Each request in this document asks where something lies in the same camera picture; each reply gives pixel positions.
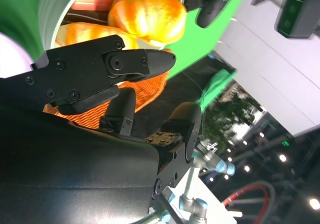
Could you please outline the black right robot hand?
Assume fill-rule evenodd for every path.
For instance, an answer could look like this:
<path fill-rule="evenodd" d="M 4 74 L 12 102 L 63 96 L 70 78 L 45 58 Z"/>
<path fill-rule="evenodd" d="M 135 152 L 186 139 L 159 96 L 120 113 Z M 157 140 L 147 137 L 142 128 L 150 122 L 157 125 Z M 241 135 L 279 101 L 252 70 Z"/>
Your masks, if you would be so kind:
<path fill-rule="evenodd" d="M 142 224 L 177 215 L 163 193 L 193 164 L 201 108 L 180 104 L 146 138 L 131 135 L 137 82 L 170 70 L 173 53 L 125 48 L 111 35 L 47 50 L 0 80 L 0 221 Z"/>

